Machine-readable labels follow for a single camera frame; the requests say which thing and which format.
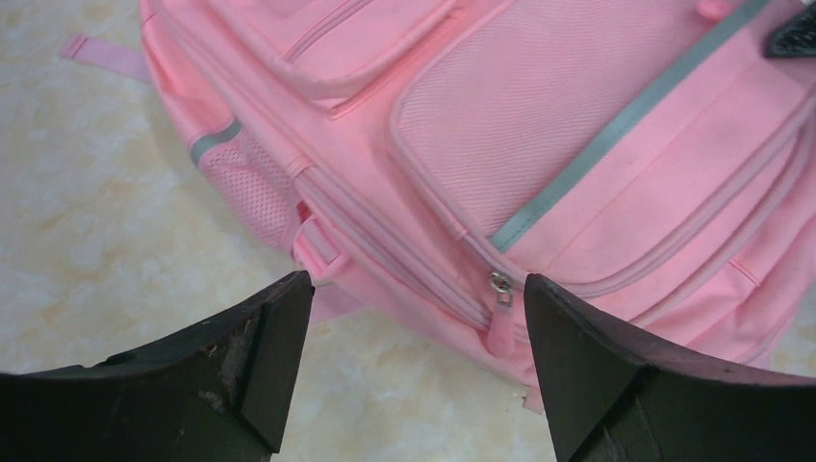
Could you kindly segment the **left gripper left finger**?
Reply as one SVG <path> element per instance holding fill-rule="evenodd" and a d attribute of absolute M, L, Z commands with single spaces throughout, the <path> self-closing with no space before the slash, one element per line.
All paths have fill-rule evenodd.
<path fill-rule="evenodd" d="M 92 367 L 1 376 L 5 461 L 268 461 L 281 449 L 315 290 L 295 271 Z"/>

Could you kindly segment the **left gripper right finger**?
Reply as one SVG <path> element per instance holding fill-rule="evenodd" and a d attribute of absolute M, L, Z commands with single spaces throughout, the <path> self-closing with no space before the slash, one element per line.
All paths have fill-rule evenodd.
<path fill-rule="evenodd" d="M 711 357 L 542 275 L 523 303 L 559 461 L 811 461 L 815 381 Z"/>

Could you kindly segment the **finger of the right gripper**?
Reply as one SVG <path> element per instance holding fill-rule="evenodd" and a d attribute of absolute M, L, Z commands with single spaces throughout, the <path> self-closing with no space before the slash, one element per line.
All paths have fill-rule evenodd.
<path fill-rule="evenodd" d="M 776 27 L 767 37 L 764 57 L 801 59 L 815 57 L 815 4 L 808 4 Z"/>

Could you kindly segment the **pink student backpack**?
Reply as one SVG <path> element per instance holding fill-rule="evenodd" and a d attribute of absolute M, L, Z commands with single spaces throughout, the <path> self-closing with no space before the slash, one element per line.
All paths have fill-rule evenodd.
<path fill-rule="evenodd" d="M 150 83 L 239 221 L 321 283 L 524 384 L 547 276 L 755 367 L 815 280 L 811 1 L 143 1 Z"/>

